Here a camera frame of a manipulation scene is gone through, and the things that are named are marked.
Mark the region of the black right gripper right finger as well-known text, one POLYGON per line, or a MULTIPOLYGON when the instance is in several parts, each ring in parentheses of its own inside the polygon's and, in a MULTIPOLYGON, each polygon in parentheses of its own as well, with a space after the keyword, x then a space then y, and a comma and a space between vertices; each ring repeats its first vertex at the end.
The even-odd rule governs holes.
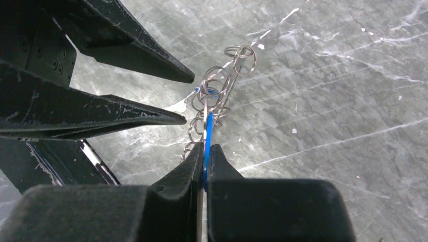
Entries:
POLYGON ((245 178, 211 146, 209 241, 355 241, 343 198, 319 179, 245 178))

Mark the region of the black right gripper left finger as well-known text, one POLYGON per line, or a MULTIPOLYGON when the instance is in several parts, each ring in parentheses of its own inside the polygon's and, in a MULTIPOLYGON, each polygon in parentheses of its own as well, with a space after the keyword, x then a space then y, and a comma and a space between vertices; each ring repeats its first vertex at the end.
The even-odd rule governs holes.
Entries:
POLYGON ((202 143, 150 186, 36 186, 1 241, 201 241, 202 143))

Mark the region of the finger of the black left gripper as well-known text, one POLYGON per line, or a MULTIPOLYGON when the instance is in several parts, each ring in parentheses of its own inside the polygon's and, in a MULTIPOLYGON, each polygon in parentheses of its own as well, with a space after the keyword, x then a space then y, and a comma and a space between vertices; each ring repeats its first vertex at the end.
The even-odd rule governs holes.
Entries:
POLYGON ((195 79, 120 1, 50 1, 50 13, 79 51, 100 63, 181 83, 195 79))

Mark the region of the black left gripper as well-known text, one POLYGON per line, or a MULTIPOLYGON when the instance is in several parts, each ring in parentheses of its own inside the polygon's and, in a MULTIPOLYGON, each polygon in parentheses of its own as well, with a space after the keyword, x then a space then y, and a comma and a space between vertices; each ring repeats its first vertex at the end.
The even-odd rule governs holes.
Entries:
POLYGON ((183 116, 161 108, 68 88, 76 55, 36 1, 1 1, 1 59, 7 61, 1 61, 2 137, 82 140, 140 126, 186 123, 183 116))

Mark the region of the metal key organizer plate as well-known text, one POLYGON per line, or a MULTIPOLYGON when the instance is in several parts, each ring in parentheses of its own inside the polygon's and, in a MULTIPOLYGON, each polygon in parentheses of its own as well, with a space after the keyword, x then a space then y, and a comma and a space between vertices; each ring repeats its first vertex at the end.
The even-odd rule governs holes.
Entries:
POLYGON ((231 111, 227 102, 237 79, 252 74, 257 64, 255 50, 249 45, 227 47, 224 55, 232 59, 230 68, 209 68, 192 94, 191 107, 196 111, 196 116, 190 121, 189 142, 181 155, 182 162, 193 146, 208 141, 209 130, 223 126, 222 118, 231 111))

